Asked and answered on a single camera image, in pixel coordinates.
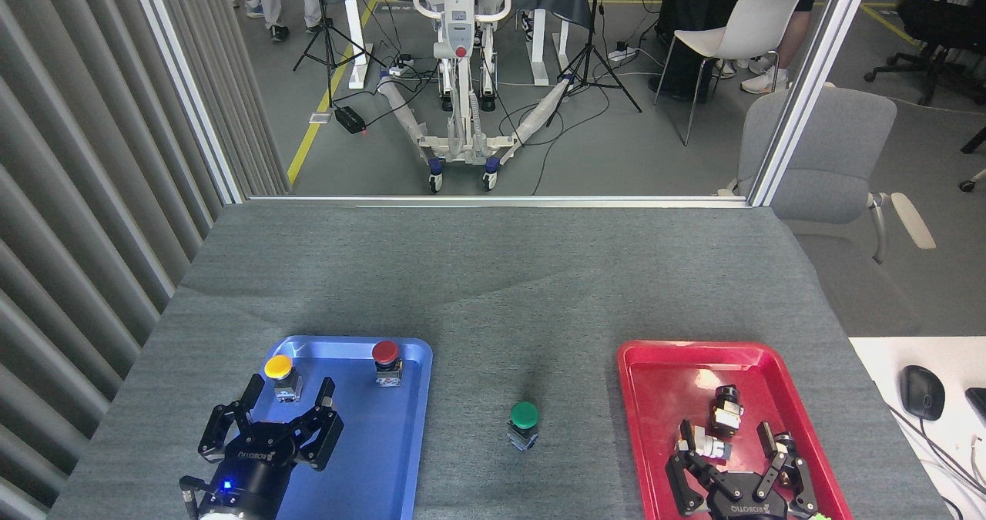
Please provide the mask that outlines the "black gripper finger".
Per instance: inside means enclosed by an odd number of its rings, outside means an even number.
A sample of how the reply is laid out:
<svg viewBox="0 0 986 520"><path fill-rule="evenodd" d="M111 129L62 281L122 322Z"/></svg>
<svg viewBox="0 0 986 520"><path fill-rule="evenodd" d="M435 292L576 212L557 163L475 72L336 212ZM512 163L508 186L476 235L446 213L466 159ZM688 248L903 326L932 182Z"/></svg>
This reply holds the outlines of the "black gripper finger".
<svg viewBox="0 0 986 520"><path fill-rule="evenodd" d="M316 396L316 404L300 416L296 430L296 461L308 464L315 471L323 471L327 467L344 426L332 401L335 387L334 380L325 376Z"/></svg>
<svg viewBox="0 0 986 520"><path fill-rule="evenodd" d="M779 479L781 486L793 491L793 501L788 505L793 516L814 518L818 513L818 505L809 465L800 457L793 436L786 431L774 434L767 421L760 422L757 432L762 450L769 460L768 469L761 475L758 485L761 498L762 491L774 488Z"/></svg>
<svg viewBox="0 0 986 520"><path fill-rule="evenodd" d="M224 458L226 436L233 423L236 423L240 432L247 431L251 425L250 412L256 405L264 386L265 380L262 376L253 374L239 400L231 401L229 404L218 404L212 408L198 445L198 452L208 463L216 463Z"/></svg>
<svg viewBox="0 0 986 520"><path fill-rule="evenodd" d="M666 474L669 479L670 491L675 498L677 512L681 516L691 516L697 512L709 512L706 498L701 498L686 479L686 468L699 460L699 468L714 466L713 461L729 460L729 443L718 437L708 435L701 425L694 425L689 419L683 419L679 426L679 440L675 452L666 463Z"/></svg>

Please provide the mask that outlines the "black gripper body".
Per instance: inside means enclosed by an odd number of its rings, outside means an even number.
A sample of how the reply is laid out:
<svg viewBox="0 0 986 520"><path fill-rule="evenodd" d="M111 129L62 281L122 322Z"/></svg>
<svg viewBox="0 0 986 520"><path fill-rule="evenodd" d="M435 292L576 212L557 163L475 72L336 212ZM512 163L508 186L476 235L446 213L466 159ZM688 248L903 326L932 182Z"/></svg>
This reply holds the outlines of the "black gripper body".
<svg viewBox="0 0 986 520"><path fill-rule="evenodd" d="M761 477L755 473L725 474L732 491L722 485L712 485L706 505L712 519L786 519L788 503L774 488L764 489L760 496Z"/></svg>
<svg viewBox="0 0 986 520"><path fill-rule="evenodd" d="M295 459L298 422L251 423L226 443L202 498L203 519L274 519Z"/></svg>

